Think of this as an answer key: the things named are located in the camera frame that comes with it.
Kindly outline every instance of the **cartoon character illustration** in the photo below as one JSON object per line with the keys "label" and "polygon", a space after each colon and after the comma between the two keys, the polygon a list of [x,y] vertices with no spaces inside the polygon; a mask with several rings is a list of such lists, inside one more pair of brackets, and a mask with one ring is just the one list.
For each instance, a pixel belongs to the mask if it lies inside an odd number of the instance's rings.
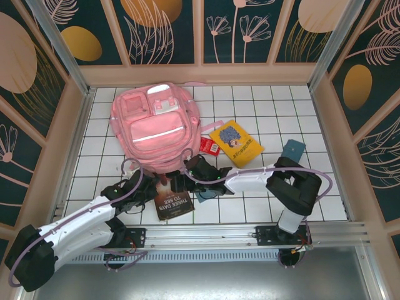
{"label": "cartoon character illustration", "polygon": [[228,126],[227,128],[221,130],[219,132],[219,138],[231,148],[239,148],[242,146],[242,143],[239,142],[241,138],[240,134],[232,126]]}

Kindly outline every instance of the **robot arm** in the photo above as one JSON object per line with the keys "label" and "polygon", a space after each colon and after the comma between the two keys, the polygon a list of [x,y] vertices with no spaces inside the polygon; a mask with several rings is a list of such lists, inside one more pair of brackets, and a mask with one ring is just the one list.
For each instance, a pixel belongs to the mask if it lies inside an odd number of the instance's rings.
{"label": "robot arm", "polygon": [[[297,170],[266,171],[273,167]],[[212,191],[216,196],[222,196],[246,191],[264,192],[267,188],[285,205],[276,228],[277,237],[281,241],[296,233],[300,223],[312,213],[322,183],[317,175],[302,171],[303,167],[288,157],[280,157],[275,165],[268,168],[240,170],[224,167],[217,170],[201,155],[197,155],[186,161],[186,168],[192,174],[192,178],[185,174],[169,174],[174,192]],[[193,178],[198,181],[215,181],[221,178],[226,180],[204,184],[193,181]]]}
{"label": "robot arm", "polygon": [[[20,230],[4,261],[9,269],[30,244],[52,232],[36,244],[17,265],[14,275],[27,292],[40,288],[54,272],[76,256],[94,248],[107,248],[108,244],[118,245],[124,240],[126,227],[117,216],[157,196],[156,184],[159,179],[152,174],[146,174],[132,195],[111,203],[131,191],[138,182],[139,175],[140,172],[136,171],[129,180],[125,179],[107,187],[88,205],[62,220],[38,229],[28,225]],[[73,220],[61,229],[54,230],[67,219]]]}
{"label": "robot arm", "polygon": [[[291,171],[278,169],[272,172],[266,171],[266,168],[239,170],[231,167],[218,170],[201,155],[197,155],[186,161],[190,178],[180,172],[167,176],[172,179],[171,189],[174,192],[212,191],[222,196],[269,189],[285,205],[276,227],[277,238],[285,242],[298,230],[304,217],[311,214],[321,179],[315,174],[302,171],[303,167],[286,157],[280,157],[274,167]],[[131,193],[139,180],[140,171],[136,171],[131,179],[107,187],[87,206],[66,218],[39,229],[31,225],[23,228],[7,254],[5,264],[9,269],[13,268],[17,258],[28,246],[45,234],[52,233],[31,246],[31,250],[16,266],[14,275],[24,289],[29,292],[40,288],[61,266],[90,249],[119,245],[126,237],[126,227],[117,216],[157,196],[156,184],[159,179],[146,173],[134,193],[122,201],[112,201]],[[54,230],[65,219],[71,219],[71,222]]]}

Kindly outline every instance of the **book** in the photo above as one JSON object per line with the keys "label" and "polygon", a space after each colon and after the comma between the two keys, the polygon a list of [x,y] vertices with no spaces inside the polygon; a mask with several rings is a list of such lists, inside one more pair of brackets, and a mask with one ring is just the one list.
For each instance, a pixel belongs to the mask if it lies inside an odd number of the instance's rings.
{"label": "book", "polygon": [[264,147],[233,120],[209,135],[238,168],[243,168],[264,151]]}
{"label": "book", "polygon": [[172,192],[171,180],[167,179],[164,186],[161,182],[156,185],[158,196],[154,198],[158,218],[169,220],[182,216],[194,210],[193,202],[188,192]]}

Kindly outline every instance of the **red packet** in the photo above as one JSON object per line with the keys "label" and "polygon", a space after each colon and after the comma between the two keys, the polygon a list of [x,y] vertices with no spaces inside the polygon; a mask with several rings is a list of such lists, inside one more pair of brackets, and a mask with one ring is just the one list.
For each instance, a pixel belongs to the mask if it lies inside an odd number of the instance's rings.
{"label": "red packet", "polygon": [[205,137],[201,137],[200,140],[200,151],[204,153],[211,154],[213,156],[218,156],[220,147],[212,140]]}

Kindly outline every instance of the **yellow book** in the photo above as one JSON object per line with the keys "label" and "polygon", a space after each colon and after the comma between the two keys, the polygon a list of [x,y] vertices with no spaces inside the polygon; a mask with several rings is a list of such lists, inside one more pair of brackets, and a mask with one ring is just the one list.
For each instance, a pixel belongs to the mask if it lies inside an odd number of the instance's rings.
{"label": "yellow book", "polygon": [[243,168],[264,150],[264,147],[233,120],[209,135],[238,168]]}

